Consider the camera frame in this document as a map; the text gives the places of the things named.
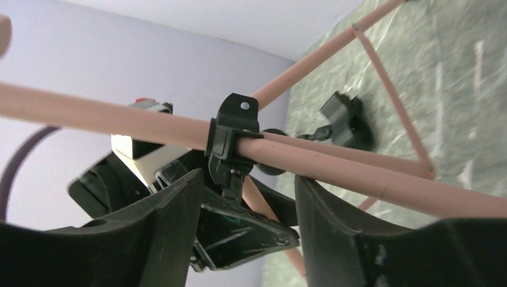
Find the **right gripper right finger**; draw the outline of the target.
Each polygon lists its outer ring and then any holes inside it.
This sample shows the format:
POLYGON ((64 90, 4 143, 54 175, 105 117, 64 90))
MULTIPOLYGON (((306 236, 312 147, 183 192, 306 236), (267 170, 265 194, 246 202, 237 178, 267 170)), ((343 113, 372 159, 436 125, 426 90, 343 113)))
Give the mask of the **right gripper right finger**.
POLYGON ((295 177, 308 286, 505 286, 506 220, 442 219, 412 230, 295 177))

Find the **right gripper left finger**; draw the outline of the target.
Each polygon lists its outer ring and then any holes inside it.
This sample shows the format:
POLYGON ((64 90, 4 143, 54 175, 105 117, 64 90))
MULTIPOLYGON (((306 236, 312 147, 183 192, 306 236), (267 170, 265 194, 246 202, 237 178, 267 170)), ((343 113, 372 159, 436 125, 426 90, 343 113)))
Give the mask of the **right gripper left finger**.
POLYGON ((200 169, 82 227, 1 225, 2 286, 184 286, 204 194, 200 169))

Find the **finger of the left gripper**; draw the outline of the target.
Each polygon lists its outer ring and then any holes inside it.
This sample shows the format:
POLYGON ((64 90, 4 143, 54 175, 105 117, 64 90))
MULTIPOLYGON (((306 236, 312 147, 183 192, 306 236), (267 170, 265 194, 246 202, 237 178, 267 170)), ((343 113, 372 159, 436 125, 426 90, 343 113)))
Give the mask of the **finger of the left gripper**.
POLYGON ((299 245, 293 229, 298 224, 295 201, 257 179, 253 180, 278 220, 252 211, 246 203, 233 204, 221 189, 204 180, 204 197, 193 243, 190 266, 196 272, 229 270, 274 252, 299 245))
POLYGON ((70 182, 67 191, 92 218, 113 213, 151 195, 150 190, 113 152, 70 182))

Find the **pink music stand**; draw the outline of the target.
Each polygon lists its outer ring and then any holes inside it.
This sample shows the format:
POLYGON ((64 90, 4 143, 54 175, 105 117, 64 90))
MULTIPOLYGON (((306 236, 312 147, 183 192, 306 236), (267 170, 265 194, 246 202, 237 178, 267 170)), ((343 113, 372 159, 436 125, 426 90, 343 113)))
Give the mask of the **pink music stand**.
POLYGON ((232 94, 209 123, 171 114, 1 84, 1 115, 51 126, 131 136, 141 141, 203 150, 216 164, 218 182, 239 196, 252 164, 262 163, 312 179, 356 208, 412 230, 442 219, 505 219, 506 199, 420 177, 400 159, 366 151, 325 147, 287 136, 261 133, 258 112, 354 39, 360 39, 388 91, 389 78, 364 37, 400 5, 388 1, 330 43, 298 62, 252 97, 232 94))

